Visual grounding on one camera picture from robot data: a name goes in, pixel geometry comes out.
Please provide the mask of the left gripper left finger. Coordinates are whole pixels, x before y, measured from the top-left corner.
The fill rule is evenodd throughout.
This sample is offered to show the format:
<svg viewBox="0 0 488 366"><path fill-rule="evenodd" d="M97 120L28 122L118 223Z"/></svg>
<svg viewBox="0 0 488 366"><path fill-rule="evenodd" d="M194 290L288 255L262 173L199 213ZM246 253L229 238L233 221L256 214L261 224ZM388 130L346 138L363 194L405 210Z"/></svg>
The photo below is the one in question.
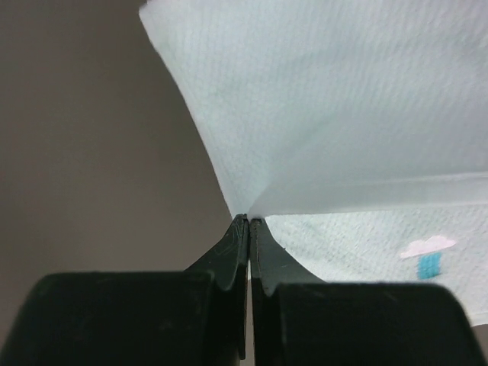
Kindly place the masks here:
<svg viewBox="0 0 488 366"><path fill-rule="evenodd" d="M3 365L237 365L246 356L249 222L184 271L49 274L30 290Z"/></svg>

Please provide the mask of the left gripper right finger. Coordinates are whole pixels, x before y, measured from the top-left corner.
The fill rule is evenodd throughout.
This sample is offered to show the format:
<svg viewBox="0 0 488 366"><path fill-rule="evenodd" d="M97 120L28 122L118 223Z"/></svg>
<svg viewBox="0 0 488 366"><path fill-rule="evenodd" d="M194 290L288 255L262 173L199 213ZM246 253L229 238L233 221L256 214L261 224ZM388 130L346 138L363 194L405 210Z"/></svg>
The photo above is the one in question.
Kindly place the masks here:
<svg viewBox="0 0 488 366"><path fill-rule="evenodd" d="M461 305L434 284L325 282L249 225L258 365L484 365Z"/></svg>

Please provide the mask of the light mint towel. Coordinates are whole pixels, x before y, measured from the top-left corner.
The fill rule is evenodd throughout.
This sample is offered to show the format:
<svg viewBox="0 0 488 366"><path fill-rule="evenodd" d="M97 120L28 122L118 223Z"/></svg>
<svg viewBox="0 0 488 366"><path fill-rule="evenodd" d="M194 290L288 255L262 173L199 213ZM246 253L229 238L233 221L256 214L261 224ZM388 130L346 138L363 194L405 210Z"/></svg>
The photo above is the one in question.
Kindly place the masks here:
<svg viewBox="0 0 488 366"><path fill-rule="evenodd" d="M327 282L427 282L487 322L485 1L150 1L232 215Z"/></svg>

